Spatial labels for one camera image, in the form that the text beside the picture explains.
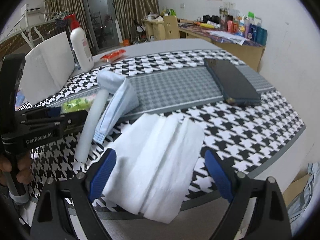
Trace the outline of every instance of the smartphone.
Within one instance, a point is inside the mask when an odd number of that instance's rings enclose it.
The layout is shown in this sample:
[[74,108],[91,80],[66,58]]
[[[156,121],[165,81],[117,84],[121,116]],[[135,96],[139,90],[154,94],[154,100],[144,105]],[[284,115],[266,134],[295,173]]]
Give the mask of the smartphone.
[[255,88],[230,61],[205,59],[204,65],[229,105],[257,106],[261,104],[260,95]]

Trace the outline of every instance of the folded white paper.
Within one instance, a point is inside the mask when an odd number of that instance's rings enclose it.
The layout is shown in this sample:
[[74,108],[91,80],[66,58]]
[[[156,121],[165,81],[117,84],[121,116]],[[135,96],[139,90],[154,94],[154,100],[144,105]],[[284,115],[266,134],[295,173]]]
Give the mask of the folded white paper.
[[75,67],[73,54],[65,32],[59,33],[32,49],[26,55],[26,64],[20,88],[30,104],[58,93]]
[[188,193],[204,140],[202,128],[184,119],[176,131],[142,206],[145,218],[169,224]]
[[128,212],[170,223],[179,213],[199,157],[204,131],[185,119],[144,114],[109,145],[116,165],[103,190]]

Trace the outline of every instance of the white lotion bottle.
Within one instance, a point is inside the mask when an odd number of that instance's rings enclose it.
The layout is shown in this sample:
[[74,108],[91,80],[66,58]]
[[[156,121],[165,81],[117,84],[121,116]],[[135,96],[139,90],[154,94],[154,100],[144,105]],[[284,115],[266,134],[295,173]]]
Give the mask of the white lotion bottle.
[[80,27],[80,23],[76,20],[75,14],[70,14],[65,19],[71,19],[70,40],[75,51],[79,65],[84,72],[90,71],[94,66],[94,61],[90,51],[90,47],[85,36],[84,30]]

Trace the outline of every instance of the metal screw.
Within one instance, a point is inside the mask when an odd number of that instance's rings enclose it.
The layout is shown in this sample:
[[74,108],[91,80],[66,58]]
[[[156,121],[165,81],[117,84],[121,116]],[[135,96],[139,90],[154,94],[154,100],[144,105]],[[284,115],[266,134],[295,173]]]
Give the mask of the metal screw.
[[83,172],[79,172],[77,175],[76,175],[77,179],[83,179],[84,178],[84,173]]
[[275,179],[274,177],[269,177],[269,178],[268,178],[268,181],[269,181],[270,183],[276,183],[276,179]]
[[54,179],[53,179],[53,178],[48,178],[48,179],[47,179],[47,184],[50,185],[50,184],[52,184],[53,182],[54,182]]
[[238,172],[237,176],[239,179],[244,179],[245,178],[245,174],[243,172]]

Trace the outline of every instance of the finger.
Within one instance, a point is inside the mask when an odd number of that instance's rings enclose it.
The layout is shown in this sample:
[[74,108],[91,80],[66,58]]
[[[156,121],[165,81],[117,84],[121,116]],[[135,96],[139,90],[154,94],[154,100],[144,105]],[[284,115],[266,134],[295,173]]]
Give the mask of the finger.
[[3,155],[0,155],[0,170],[10,172],[11,168],[10,161]]
[[17,181],[23,184],[29,184],[31,182],[31,170],[30,169],[25,169],[23,171],[20,171],[17,174]]
[[31,167],[30,152],[27,152],[20,160],[18,160],[18,169],[19,171],[23,171],[25,169],[30,169],[30,167]]
[[3,175],[3,173],[0,171],[0,184],[2,186],[7,186],[7,180],[5,179],[5,176]]

